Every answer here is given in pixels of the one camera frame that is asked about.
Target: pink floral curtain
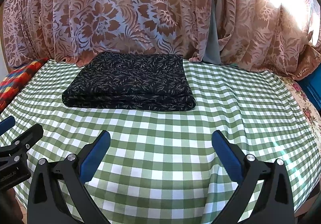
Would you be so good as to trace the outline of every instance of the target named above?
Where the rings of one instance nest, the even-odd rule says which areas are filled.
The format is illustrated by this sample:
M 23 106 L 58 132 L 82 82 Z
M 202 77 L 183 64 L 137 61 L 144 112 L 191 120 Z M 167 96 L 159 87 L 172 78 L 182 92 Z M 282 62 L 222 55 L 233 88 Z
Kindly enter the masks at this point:
M 316 0 L 217 0 L 215 13 L 224 64 L 300 80 L 321 63 Z
M 3 36 L 13 67 L 44 57 L 83 66 L 104 50 L 201 61 L 210 16 L 211 0 L 6 0 Z

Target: blue gripper pad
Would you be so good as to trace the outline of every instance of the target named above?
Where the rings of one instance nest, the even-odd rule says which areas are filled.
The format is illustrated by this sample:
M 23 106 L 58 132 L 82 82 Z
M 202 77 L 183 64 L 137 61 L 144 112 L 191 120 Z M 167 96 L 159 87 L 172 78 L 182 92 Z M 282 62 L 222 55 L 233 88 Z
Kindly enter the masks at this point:
M 244 153 L 239 147 L 235 147 L 235 144 L 230 144 L 224 135 L 218 130 L 212 134 L 212 146 L 230 179 L 240 185 L 244 179 L 240 157 L 244 157 Z M 237 154 L 235 154 L 231 148 L 233 150 L 239 149 L 239 151 L 236 151 Z
M 80 166 L 79 180 L 82 184 L 85 184 L 85 182 L 90 181 L 94 177 L 99 164 L 102 162 L 102 159 L 110 147 L 109 132 L 104 131 L 97 137 L 97 139 L 98 141 L 95 141 L 96 143 L 94 147 Z
M 8 118 L 4 119 L 2 122 L 0 122 L 0 135 L 3 135 L 6 131 L 10 130 L 15 124 L 16 121 L 13 116 L 9 116 Z

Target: wooden floor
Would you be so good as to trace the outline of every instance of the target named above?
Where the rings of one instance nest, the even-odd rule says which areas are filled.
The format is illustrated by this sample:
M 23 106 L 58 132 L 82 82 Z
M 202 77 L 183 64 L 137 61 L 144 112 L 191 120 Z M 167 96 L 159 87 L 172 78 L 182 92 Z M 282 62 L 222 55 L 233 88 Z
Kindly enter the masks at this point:
M 20 201 L 18 201 L 19 205 L 20 205 L 20 208 L 21 208 L 21 211 L 22 211 L 22 214 L 23 214 L 23 219 L 22 221 L 24 222 L 24 224 L 27 224 L 27 210 L 24 206 L 22 206 L 22 204 L 20 203 Z

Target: colorful patchwork quilt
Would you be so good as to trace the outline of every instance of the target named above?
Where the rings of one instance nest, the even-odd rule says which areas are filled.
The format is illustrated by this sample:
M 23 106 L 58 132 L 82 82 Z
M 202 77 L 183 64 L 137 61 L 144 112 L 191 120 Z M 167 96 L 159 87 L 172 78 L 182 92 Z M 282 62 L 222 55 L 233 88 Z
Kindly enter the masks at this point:
M 45 64 L 49 58 L 37 59 L 13 70 L 0 83 L 0 113 L 14 99 L 17 93 L 25 87 L 35 73 Z

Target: black bracket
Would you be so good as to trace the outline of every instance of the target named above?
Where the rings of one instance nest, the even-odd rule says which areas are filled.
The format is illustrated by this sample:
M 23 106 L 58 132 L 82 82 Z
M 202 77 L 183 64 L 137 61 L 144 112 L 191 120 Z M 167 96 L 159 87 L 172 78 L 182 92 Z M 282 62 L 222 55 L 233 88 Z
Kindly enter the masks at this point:
M 0 122 L 0 135 L 15 125 L 10 116 Z M 43 136 L 40 124 L 35 124 L 11 142 L 11 145 L 0 147 L 0 191 L 6 191 L 29 179 L 31 173 L 27 165 L 27 151 Z
M 238 187 L 212 224 L 294 224 L 294 205 L 290 180 L 281 159 L 262 162 L 244 155 L 220 131 L 212 135 L 212 145 L 232 181 Z M 259 180 L 264 180 L 249 218 L 238 222 Z
M 72 201 L 86 224 L 110 224 L 86 190 L 84 183 L 94 176 L 110 147 L 110 134 L 103 131 L 78 155 L 69 154 L 63 161 L 40 159 L 31 182 L 28 198 L 28 223 L 76 224 L 63 198 L 58 180 L 64 180 Z

